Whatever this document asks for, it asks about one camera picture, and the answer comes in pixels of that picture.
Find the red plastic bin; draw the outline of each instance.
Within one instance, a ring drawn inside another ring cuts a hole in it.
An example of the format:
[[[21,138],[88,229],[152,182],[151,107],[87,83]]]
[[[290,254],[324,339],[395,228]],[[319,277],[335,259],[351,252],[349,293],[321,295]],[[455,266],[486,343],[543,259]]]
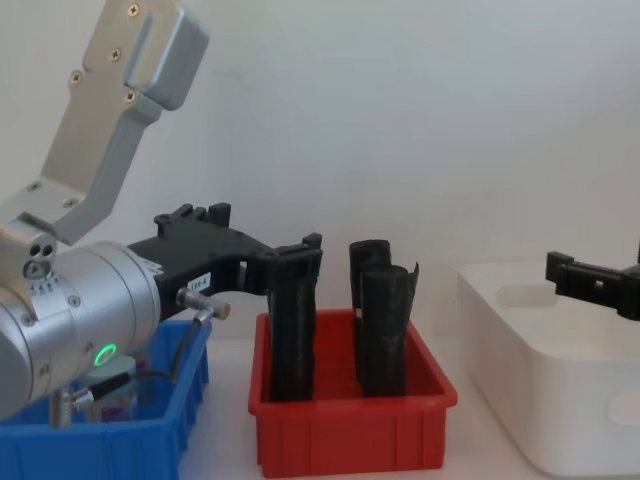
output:
[[[413,325],[403,398],[363,398],[351,310],[320,311],[313,401],[272,403],[271,334],[258,317],[249,412],[266,478],[441,468],[447,408],[457,393]]]

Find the white wall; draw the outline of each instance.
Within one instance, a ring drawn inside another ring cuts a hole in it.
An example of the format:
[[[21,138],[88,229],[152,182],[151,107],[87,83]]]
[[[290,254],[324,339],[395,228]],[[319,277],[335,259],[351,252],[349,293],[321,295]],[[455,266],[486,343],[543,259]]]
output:
[[[102,4],[4,2],[3,198],[42,165]],[[182,202],[229,201],[267,243],[323,233],[319,300],[334,306],[350,301],[348,243],[386,237],[423,264],[415,317],[440,328],[451,265],[550,249],[634,261],[637,0],[191,4],[212,44],[190,98],[148,130],[88,240],[135,241]],[[251,332],[263,308],[235,306],[244,318],[219,332]]]

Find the blue plastic bin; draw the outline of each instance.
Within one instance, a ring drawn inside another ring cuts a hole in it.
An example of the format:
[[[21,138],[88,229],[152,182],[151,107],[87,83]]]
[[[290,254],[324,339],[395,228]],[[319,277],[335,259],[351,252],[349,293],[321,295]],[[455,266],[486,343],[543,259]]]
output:
[[[154,369],[169,371],[189,322],[165,322],[151,342]],[[209,383],[211,325],[191,341],[177,385],[154,378],[153,402],[135,422],[85,424],[76,415],[65,430],[48,425],[43,400],[0,424],[2,480],[178,480],[182,454]]]

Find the green led light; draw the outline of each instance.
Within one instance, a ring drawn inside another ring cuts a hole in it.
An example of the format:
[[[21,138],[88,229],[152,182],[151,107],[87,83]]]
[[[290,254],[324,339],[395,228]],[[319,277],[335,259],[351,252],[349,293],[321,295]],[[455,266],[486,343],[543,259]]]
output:
[[[111,357],[113,357],[116,354],[117,350],[118,350],[118,347],[116,346],[115,343],[110,343],[109,345],[106,345],[102,350],[100,350],[100,353],[98,353],[98,355],[96,356],[96,359],[93,362],[93,364],[96,367],[101,367],[102,365],[107,363],[109,360],[111,360]]]

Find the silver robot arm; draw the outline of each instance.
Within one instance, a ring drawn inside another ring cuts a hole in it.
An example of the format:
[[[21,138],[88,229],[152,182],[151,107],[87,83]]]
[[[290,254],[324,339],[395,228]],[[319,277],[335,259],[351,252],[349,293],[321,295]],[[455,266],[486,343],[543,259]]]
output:
[[[126,247],[58,256],[111,212],[147,126],[179,108],[208,45],[179,0],[107,0],[40,176],[0,205],[0,419],[139,345],[158,290]]]

